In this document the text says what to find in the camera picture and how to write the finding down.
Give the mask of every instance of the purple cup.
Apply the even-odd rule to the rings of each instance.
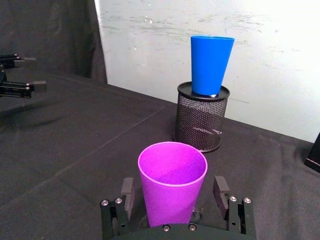
[[[160,142],[141,152],[138,167],[150,227],[189,223],[208,170],[205,156],[184,143]]]

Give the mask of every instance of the black tablecloth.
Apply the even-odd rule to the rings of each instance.
[[[0,98],[0,239],[101,239],[99,202],[117,197],[126,177],[136,179],[130,224],[139,229],[137,158],[171,141],[176,105],[73,75],[19,68],[7,76],[46,80],[48,91]],[[311,147],[226,119],[221,147],[205,155],[201,223],[225,227],[212,194],[214,176],[224,176],[234,195],[251,197],[258,239],[319,239],[320,174],[303,163]]]

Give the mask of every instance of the black curtain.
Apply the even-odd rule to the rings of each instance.
[[[0,0],[0,55],[106,83],[95,0]]]

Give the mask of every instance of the mesh pencil holder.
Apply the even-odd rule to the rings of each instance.
[[[229,95],[224,86],[216,96],[205,96],[192,92],[191,82],[180,84],[173,140],[203,153],[219,148]]]

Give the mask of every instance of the white wall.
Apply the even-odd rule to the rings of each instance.
[[[235,37],[226,117],[314,142],[320,14],[314,0],[96,0],[108,83],[177,101],[190,36]]]

